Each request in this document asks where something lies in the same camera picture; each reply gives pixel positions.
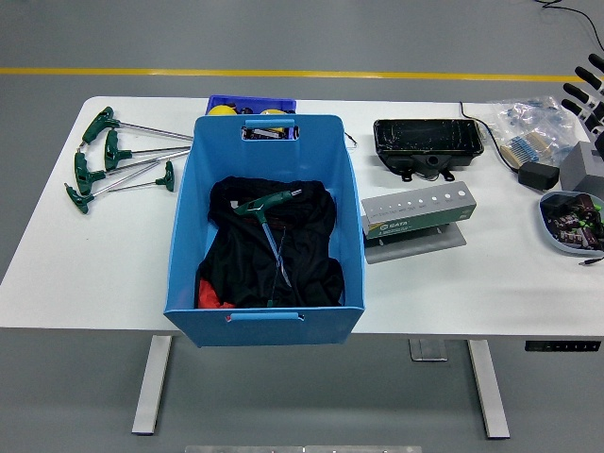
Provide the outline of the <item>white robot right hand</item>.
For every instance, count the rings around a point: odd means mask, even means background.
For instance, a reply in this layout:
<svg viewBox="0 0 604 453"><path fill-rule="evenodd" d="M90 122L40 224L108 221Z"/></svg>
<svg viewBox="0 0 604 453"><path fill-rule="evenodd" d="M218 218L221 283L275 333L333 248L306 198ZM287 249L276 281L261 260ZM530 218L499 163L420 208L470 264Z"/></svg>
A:
<svg viewBox="0 0 604 453"><path fill-rule="evenodd" d="M577 85L566 82L562 87L565 93L570 95L570 99L564 98L562 106L579 119L591 135L591 142L597 154L603 157L603 79L593 70L582 66L575 68L575 74L593 91L586 92Z"/></svg>

